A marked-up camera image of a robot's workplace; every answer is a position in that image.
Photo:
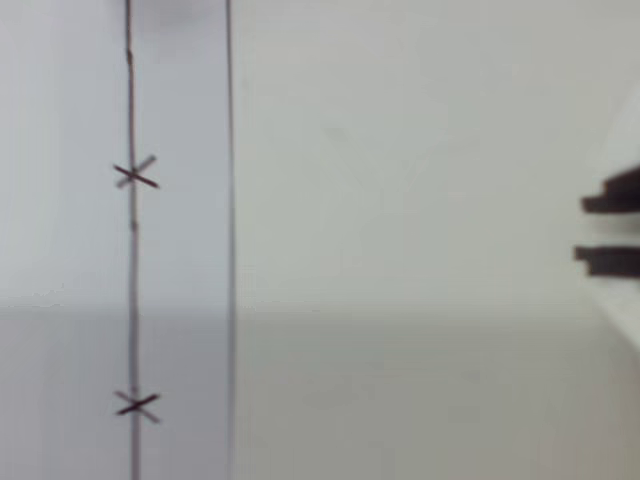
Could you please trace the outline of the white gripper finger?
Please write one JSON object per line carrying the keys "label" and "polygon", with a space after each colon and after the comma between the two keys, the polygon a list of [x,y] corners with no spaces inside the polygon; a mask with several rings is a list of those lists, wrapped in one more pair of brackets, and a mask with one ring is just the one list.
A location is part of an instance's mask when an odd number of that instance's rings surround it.
{"label": "white gripper finger", "polygon": [[580,200],[585,213],[600,215],[639,212],[639,90],[625,101],[599,155],[600,190]]}
{"label": "white gripper finger", "polygon": [[611,325],[639,349],[639,247],[576,246],[594,298]]}

